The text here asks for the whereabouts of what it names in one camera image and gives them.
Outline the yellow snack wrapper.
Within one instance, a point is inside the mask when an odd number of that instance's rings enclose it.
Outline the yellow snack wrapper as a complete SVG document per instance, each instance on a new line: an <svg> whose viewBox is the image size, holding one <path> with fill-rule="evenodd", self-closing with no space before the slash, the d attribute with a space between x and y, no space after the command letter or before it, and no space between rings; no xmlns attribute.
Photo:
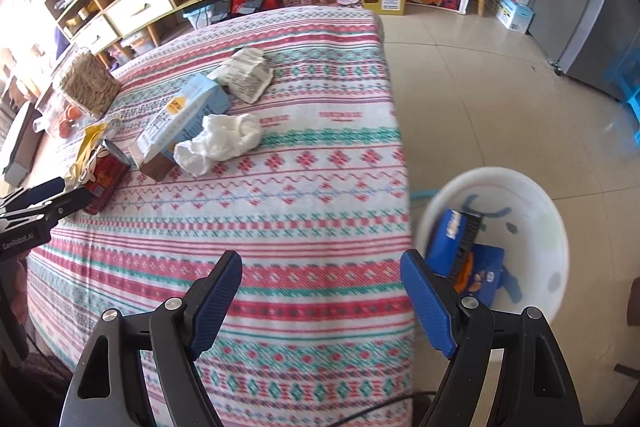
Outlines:
<svg viewBox="0 0 640 427"><path fill-rule="evenodd" d="M107 122L90 124L90 126L85 127L84 135L82 136L82 141L76 158L65 175L66 186L73 186L77 184L82 170L84 170L92 151L96 147L96 144L102 140L107 127Z"/></svg>

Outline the red drink can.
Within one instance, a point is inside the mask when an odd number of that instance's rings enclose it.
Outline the red drink can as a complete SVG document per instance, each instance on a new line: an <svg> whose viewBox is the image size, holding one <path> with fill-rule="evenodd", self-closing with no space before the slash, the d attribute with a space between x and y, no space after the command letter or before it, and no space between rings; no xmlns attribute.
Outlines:
<svg viewBox="0 0 640 427"><path fill-rule="evenodd" d="M91 194L90 202L85 207L86 213L96 215L106 206L130 167L129 157L115 143L107 139L99 142L79 179Z"/></svg>

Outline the light blue carton box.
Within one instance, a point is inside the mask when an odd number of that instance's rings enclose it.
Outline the light blue carton box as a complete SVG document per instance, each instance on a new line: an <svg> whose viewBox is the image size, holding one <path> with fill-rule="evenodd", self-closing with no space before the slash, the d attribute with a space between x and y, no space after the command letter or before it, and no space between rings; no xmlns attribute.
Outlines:
<svg viewBox="0 0 640 427"><path fill-rule="evenodd" d="M138 169L160 182L175 167L177 143L195 138L203 130L203 117L224 115L229 95L215 80L197 72L182 80L180 89L164 102L129 147Z"/></svg>

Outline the white tissue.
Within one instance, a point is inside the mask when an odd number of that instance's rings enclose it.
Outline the white tissue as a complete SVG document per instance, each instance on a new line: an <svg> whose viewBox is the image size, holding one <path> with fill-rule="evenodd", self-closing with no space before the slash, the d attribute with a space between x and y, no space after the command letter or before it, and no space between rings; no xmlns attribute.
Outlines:
<svg viewBox="0 0 640 427"><path fill-rule="evenodd" d="M191 176L205 176L217 162L237 158L262 142L262 125L254 115L206 115L202 131L176 144L176 164Z"/></svg>

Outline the white printed snack bag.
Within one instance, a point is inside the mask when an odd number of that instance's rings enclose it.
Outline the white printed snack bag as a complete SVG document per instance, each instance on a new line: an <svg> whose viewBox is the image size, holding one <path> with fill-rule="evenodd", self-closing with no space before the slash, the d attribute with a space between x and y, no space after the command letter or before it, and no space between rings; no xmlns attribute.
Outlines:
<svg viewBox="0 0 640 427"><path fill-rule="evenodd" d="M272 83L273 70L262 49L246 46L226 58L207 77L243 103L254 104Z"/></svg>

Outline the white plastic trash bin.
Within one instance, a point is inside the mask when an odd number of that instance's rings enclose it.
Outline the white plastic trash bin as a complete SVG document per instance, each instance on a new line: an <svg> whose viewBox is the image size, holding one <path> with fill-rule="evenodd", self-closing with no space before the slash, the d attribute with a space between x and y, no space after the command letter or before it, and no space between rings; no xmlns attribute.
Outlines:
<svg viewBox="0 0 640 427"><path fill-rule="evenodd" d="M459 174L432 197L416 221L413 245L421 253L447 209L482 216L477 242L504 250L506 278L492 307L514 313L536 307L552 321L570 274L570 250L563 220L544 189L508 168L480 167Z"/></svg>

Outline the glass jar with oranges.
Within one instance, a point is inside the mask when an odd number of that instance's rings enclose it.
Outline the glass jar with oranges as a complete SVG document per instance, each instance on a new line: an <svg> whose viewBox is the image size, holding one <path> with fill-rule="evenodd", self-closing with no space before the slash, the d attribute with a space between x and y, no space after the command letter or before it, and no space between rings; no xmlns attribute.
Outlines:
<svg viewBox="0 0 640 427"><path fill-rule="evenodd" d="M53 92L41 115L32 123L35 132L46 132L50 138L66 142L93 122L93 118L81 106L70 101L62 93Z"/></svg>

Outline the blue snack bag in bin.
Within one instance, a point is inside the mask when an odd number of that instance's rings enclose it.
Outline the blue snack bag in bin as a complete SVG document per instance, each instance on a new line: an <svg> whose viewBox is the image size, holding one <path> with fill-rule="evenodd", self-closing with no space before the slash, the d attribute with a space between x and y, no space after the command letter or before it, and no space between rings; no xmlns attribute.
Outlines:
<svg viewBox="0 0 640 427"><path fill-rule="evenodd" d="M477 242L482 226L480 215L447 208L436 220L425 259L459 295L490 307L500 286L504 249Z"/></svg>

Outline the clear jar of biscuits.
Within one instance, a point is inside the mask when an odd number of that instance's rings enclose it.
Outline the clear jar of biscuits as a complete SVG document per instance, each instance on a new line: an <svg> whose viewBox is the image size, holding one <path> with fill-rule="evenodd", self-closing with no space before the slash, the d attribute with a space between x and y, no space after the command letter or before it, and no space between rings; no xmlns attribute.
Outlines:
<svg viewBox="0 0 640 427"><path fill-rule="evenodd" d="M90 52L72 53L54 74L58 90L94 118L102 118L120 91L120 82Z"/></svg>

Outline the patterned striped tablecloth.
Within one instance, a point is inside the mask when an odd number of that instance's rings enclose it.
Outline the patterned striped tablecloth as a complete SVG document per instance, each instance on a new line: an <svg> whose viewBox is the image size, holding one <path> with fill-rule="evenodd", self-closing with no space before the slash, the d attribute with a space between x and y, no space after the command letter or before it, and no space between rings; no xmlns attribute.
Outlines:
<svg viewBox="0 0 640 427"><path fill-rule="evenodd" d="M242 284L198 360L226 425L409 425L408 171L383 39L370 11L302 6L193 31L122 66L108 113L127 148L184 77L262 49L272 83L230 113L257 117L264 136L199 178L131 170L100 213L61 222L28 258L47 347L75 366L105 309L152 310L232 249Z"/></svg>

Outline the blue white appliance box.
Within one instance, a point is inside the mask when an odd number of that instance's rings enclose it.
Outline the blue white appliance box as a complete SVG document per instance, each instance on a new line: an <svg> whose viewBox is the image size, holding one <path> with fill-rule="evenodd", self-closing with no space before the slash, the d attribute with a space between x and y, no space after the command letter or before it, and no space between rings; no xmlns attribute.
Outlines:
<svg viewBox="0 0 640 427"><path fill-rule="evenodd" d="M506 29L526 34L534 18L534 11L514 0L486 0L489 11Z"/></svg>

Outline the grey refrigerator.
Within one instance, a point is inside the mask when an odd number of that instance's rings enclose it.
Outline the grey refrigerator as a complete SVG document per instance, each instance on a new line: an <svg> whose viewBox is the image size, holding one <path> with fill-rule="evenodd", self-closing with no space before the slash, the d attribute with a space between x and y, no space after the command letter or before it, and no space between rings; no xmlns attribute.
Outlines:
<svg viewBox="0 0 640 427"><path fill-rule="evenodd" d="M626 100L615 76L639 42L638 0L534 0L533 11L528 32L556 75Z"/></svg>

